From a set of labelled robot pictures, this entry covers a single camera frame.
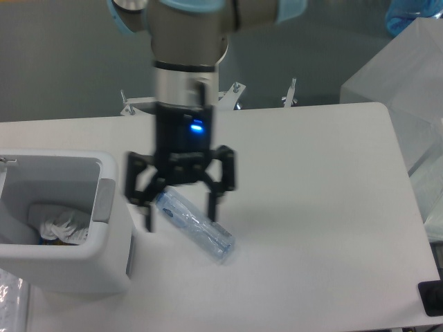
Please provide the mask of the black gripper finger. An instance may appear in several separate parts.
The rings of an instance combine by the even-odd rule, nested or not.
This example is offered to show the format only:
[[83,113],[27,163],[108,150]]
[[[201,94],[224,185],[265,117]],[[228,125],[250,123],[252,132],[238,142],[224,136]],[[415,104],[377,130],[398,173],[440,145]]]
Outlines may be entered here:
[[217,220],[218,200],[226,193],[236,190],[235,151],[226,145],[221,145],[210,151],[210,161],[218,160],[221,163],[221,179],[214,181],[206,172],[207,166],[197,166],[197,178],[206,184],[209,189],[207,215],[211,221]]
[[166,155],[158,152],[152,155],[134,151],[127,153],[124,195],[144,216],[144,226],[148,232],[154,231],[154,199],[172,184],[172,170],[163,157]]

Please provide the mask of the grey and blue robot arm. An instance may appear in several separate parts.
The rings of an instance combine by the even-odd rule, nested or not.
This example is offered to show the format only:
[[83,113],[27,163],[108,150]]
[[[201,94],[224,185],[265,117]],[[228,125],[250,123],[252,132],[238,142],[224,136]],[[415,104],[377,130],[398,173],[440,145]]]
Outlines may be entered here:
[[299,17],[307,2],[108,1],[107,7],[124,33],[150,34],[156,75],[155,149],[128,153],[124,195],[152,231],[152,204],[164,189],[202,182],[214,221],[218,200],[236,188],[234,150],[211,146],[227,38]]

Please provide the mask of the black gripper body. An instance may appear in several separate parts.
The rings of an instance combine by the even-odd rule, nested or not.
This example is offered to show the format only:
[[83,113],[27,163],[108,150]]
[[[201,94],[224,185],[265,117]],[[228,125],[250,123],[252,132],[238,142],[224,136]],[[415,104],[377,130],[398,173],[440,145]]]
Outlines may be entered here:
[[195,167],[206,170],[212,160],[214,107],[178,107],[157,102],[154,166],[167,185],[199,181]]

